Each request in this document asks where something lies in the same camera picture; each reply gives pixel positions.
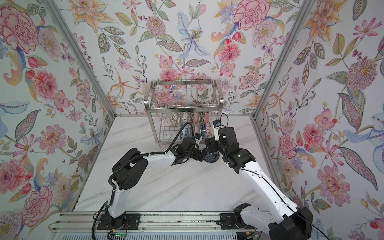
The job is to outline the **green leaf pattern bowl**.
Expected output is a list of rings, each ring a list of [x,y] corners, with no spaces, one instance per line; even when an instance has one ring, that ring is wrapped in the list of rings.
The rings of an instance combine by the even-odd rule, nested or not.
[[[210,122],[210,113],[209,112],[202,112],[201,113],[201,121],[203,123],[209,123]]]

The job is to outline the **purple striped bowl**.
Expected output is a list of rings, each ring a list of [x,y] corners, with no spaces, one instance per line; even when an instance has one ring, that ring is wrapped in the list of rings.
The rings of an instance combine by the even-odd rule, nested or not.
[[[200,126],[199,124],[193,124],[193,130],[194,130],[194,135],[196,134],[201,134],[201,129],[200,129]]]

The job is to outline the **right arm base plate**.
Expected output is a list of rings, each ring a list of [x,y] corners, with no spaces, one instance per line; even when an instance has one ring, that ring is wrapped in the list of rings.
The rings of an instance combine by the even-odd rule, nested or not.
[[[246,225],[241,218],[235,213],[221,213],[219,214],[219,221],[217,224],[222,230],[255,230],[256,228]]]

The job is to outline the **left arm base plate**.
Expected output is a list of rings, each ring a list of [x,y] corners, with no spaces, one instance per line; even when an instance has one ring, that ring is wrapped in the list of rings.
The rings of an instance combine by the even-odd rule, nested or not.
[[[123,214],[113,218],[109,213],[101,216],[97,230],[138,230],[141,214]]]

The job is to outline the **steel two-tier dish rack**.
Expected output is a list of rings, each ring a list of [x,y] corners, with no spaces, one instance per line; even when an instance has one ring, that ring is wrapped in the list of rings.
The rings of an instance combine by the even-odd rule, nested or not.
[[[144,106],[155,144],[160,148],[176,136],[182,125],[182,113],[189,112],[192,121],[192,113],[199,112],[199,126],[202,112],[209,112],[212,121],[220,117],[224,94],[219,80],[151,81],[147,84]],[[180,116],[176,127],[170,126],[172,113]]]

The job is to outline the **blue triangle pattern bowl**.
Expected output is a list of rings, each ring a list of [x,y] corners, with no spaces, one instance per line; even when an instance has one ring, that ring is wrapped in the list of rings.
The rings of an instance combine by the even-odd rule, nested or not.
[[[203,139],[212,137],[212,127],[210,123],[202,123],[201,125],[201,136]]]

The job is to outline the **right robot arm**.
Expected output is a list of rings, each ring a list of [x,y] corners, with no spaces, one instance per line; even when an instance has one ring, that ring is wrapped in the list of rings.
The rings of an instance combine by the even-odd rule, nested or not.
[[[223,161],[236,174],[248,181],[268,207],[269,213],[249,210],[242,205],[240,219],[247,226],[268,233],[272,240],[309,240],[313,233],[324,233],[313,224],[313,214],[307,207],[300,208],[265,175],[256,158],[240,148],[234,128],[215,127],[214,136],[206,140],[209,152],[219,152]]]

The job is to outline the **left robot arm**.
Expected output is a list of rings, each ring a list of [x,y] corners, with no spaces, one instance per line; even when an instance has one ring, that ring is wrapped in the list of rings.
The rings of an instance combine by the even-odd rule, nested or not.
[[[98,211],[92,230],[113,232],[137,228],[140,215],[126,214],[130,189],[138,184],[146,169],[181,165],[189,159],[201,160],[199,143],[202,139],[202,135],[191,133],[180,144],[175,144],[177,139],[174,139],[165,151],[142,153],[136,148],[130,149],[112,168],[108,179],[113,188],[111,198]]]

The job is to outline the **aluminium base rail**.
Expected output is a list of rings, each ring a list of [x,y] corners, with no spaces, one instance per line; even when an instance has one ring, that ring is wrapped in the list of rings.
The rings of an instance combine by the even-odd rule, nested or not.
[[[217,224],[221,213],[234,212],[128,212],[141,214],[138,230],[115,230],[116,232],[213,232],[249,230],[222,230]],[[237,214],[246,224],[268,233],[270,227],[278,221],[268,211],[252,209],[242,210]],[[107,230],[92,230],[95,215],[92,212],[72,212],[60,214],[58,219],[48,226],[51,232],[108,232]]]

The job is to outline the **white brown lattice bowl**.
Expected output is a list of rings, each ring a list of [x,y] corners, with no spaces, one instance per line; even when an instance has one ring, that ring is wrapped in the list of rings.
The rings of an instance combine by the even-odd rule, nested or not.
[[[178,113],[172,113],[170,126],[176,127],[179,124],[179,121],[180,121],[179,114]]]

